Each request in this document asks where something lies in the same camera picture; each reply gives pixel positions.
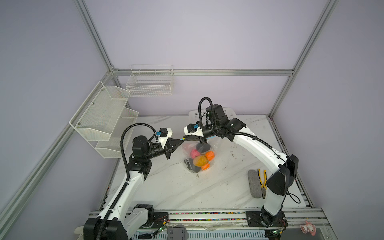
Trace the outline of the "pink toy dragon fruit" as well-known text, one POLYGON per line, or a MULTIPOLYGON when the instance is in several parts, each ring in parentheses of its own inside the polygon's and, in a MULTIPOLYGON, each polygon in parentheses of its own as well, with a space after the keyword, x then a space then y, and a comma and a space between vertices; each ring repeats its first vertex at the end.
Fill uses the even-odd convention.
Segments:
POLYGON ((191 152, 190 152, 190 157, 191 157, 191 159, 194 159, 194 158, 196 158, 196 157, 198 157, 198 156, 200 156, 201 155, 201 153, 197 150, 197 149, 193 149, 193 150, 191 150, 191 152))

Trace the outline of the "dark toy avocado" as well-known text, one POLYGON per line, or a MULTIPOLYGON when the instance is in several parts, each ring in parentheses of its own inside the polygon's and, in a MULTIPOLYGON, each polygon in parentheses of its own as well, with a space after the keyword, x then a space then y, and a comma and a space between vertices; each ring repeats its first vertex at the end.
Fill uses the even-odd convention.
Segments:
POLYGON ((198 143, 196 145, 196 150, 199 152, 199 153, 206 153, 208 151, 211 150, 211 145, 207 144, 207 143, 198 143))

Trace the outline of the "clear zip top bag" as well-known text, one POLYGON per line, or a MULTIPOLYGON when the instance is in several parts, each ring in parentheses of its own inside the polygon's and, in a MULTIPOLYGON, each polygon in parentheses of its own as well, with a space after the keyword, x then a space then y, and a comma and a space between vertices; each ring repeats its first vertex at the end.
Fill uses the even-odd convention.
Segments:
POLYGON ((220 140, 218 137, 210 137, 206 142, 186 142, 182 144, 186 169, 198 174, 205 172, 214 166, 219 153, 220 140))

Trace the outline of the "yellow toy mango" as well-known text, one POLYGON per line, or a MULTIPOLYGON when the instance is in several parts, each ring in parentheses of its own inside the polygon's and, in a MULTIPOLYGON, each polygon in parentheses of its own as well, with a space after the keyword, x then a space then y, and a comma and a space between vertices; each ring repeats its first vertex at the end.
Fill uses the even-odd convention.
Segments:
POLYGON ((209 163, 209 161, 207 160, 205 155, 200 155, 200 156, 194 158, 193 163, 195 166, 202 167, 205 164, 209 163))

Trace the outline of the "orange toy fruit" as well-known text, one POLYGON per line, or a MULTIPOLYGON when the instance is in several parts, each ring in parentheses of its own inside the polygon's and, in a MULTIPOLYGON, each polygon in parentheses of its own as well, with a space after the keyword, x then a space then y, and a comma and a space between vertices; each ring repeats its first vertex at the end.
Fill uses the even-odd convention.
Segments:
POLYGON ((205 170, 209 169, 210 167, 211 167, 210 163, 207 163, 207 164, 205 164, 204 166, 201 167, 201 170, 205 171, 205 170))
POLYGON ((215 153, 213 151, 208 151, 205 153, 205 157, 210 162, 215 158, 215 153))

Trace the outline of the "black round toy fruit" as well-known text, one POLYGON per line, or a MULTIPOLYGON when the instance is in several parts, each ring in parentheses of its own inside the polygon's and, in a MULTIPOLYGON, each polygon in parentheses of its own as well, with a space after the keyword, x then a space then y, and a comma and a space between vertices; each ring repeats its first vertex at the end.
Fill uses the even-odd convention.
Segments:
POLYGON ((201 167, 195 166, 193 163, 193 159, 188 159, 188 169, 191 170, 193 173, 198 173, 201 171, 201 167))

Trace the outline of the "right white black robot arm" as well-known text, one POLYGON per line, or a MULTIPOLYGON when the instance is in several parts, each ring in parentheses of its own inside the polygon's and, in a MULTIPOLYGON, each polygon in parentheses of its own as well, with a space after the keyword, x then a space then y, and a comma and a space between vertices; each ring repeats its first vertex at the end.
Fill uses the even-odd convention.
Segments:
POLYGON ((299 159, 287 156, 257 137, 247 125, 237 118, 229 119, 221 105, 215 104, 206 109, 208 125, 204 125, 203 114, 199 110, 199 121, 184 127, 184 140, 206 140, 210 137, 228 139, 243 147, 255 156, 272 174, 267 178, 267 190, 259 222, 271 227, 282 218, 283 203, 289 194, 298 172, 299 159))

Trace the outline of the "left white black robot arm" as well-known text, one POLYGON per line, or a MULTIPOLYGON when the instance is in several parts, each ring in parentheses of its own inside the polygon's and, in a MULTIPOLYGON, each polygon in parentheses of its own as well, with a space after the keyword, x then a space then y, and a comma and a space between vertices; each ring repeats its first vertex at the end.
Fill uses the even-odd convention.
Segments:
POLYGON ((151 159, 161 155, 169 159, 183 144, 183 140, 159 138, 152 143, 145 136, 133 139, 124 177, 118 191, 96 218, 89 218, 84 225, 85 240, 130 240, 141 227, 154 223, 154 208, 149 204, 137 204, 128 213, 139 188, 144 184, 152 168, 151 159))

